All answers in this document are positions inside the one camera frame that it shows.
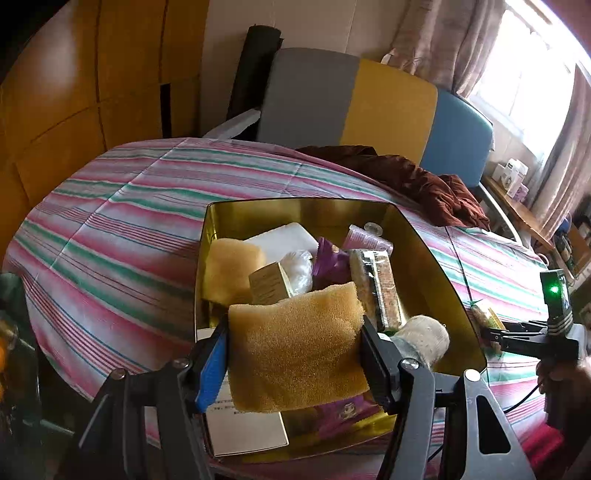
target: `bed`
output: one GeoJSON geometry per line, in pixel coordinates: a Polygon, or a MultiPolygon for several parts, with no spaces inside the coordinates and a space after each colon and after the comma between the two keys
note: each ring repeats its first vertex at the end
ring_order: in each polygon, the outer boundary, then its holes
{"type": "MultiPolygon", "coordinates": [[[[209,203],[297,196],[391,202],[466,308],[470,300],[487,298],[502,320],[547,318],[539,281],[545,266],[533,252],[478,229],[435,227],[417,204],[367,177],[255,142],[180,138],[111,149],[27,215],[2,268],[22,277],[35,335],[53,367],[92,398],[115,367],[157,369],[189,351],[197,252],[209,203]]],[[[502,407],[535,386],[536,359],[486,353],[486,377],[502,407]]],[[[543,407],[544,396],[535,393],[509,414],[520,438],[544,421],[543,407]]],[[[433,449],[443,439],[441,420],[433,427],[433,449]]],[[[147,430],[157,437],[154,418],[147,430]]],[[[243,465],[240,473],[374,478],[387,442],[380,437],[316,458],[243,465]]]]}

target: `screw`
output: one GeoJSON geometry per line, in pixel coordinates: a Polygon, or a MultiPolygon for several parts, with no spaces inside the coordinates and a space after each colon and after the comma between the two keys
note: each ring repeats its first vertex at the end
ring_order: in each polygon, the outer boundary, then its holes
{"type": "Polygon", "coordinates": [[[115,370],[111,372],[110,377],[113,380],[121,380],[125,378],[126,374],[127,372],[123,368],[115,368],[115,370]]]}
{"type": "Polygon", "coordinates": [[[416,370],[419,366],[418,362],[414,358],[403,358],[400,362],[406,370],[416,370]]]}
{"type": "Polygon", "coordinates": [[[189,366],[189,360],[187,358],[177,358],[173,360],[173,367],[182,370],[189,366]]]}
{"type": "Polygon", "coordinates": [[[466,370],[464,372],[464,375],[471,382],[478,382],[480,380],[480,373],[478,373],[476,370],[473,370],[471,368],[469,368],[468,370],[466,370]]]}

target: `chair backrest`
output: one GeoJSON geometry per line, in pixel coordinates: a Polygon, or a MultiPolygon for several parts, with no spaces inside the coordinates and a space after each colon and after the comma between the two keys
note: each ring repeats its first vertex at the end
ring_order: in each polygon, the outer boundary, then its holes
{"type": "Polygon", "coordinates": [[[275,56],[257,140],[290,148],[370,145],[478,184],[491,123],[425,80],[352,55],[285,48],[275,56]]]}

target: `purple package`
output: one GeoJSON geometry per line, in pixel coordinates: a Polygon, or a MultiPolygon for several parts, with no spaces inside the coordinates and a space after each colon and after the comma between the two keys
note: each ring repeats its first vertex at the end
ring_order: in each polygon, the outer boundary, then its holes
{"type": "Polygon", "coordinates": [[[367,250],[386,250],[388,256],[392,255],[394,246],[391,242],[388,242],[380,236],[363,230],[355,225],[349,226],[349,233],[343,243],[345,250],[351,250],[354,248],[365,248],[367,250]]]}
{"type": "Polygon", "coordinates": [[[323,440],[344,433],[353,423],[382,411],[365,394],[314,408],[318,412],[318,436],[323,440]]]}
{"type": "Polygon", "coordinates": [[[342,285],[350,281],[349,254],[321,236],[318,240],[316,261],[312,267],[314,290],[322,290],[330,285],[342,285]]]}

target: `dark red blanket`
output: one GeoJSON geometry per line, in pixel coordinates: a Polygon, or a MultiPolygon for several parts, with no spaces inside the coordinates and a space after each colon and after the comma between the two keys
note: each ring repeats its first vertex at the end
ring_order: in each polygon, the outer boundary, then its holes
{"type": "Polygon", "coordinates": [[[480,227],[489,220],[457,175],[437,176],[400,155],[378,155],[373,147],[304,147],[299,152],[354,170],[420,203],[436,226],[480,227]]]}

